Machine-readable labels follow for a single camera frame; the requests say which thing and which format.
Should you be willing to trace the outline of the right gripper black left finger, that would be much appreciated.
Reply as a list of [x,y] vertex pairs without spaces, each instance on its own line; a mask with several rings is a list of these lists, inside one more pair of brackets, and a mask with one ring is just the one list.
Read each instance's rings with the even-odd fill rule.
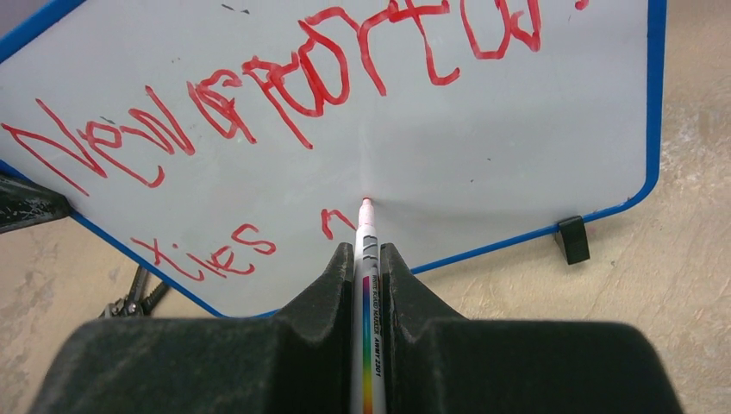
[[33,413],[346,413],[353,247],[269,317],[98,318],[66,340]]

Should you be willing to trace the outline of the white red marker pen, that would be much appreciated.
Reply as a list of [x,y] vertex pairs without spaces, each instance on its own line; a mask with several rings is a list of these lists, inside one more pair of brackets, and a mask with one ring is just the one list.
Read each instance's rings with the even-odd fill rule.
[[379,265],[375,210],[364,198],[354,243],[351,413],[387,412]]

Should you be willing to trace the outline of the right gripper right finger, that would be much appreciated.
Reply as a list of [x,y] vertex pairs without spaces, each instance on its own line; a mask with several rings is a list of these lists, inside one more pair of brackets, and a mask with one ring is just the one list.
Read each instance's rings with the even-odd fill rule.
[[392,413],[679,413],[652,344],[625,323],[470,319],[381,248]]

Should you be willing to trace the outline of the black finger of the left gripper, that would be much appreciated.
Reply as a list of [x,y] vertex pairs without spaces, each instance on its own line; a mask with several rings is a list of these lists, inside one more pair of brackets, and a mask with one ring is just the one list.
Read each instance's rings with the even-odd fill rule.
[[61,194],[1,173],[1,233],[70,216],[72,207]]

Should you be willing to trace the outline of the blue framed whiteboard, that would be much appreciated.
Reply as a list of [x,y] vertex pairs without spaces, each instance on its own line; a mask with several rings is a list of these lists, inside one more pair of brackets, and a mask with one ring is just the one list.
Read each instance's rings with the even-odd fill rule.
[[1,38],[1,168],[220,317],[364,198],[416,272],[639,203],[664,1],[50,1]]

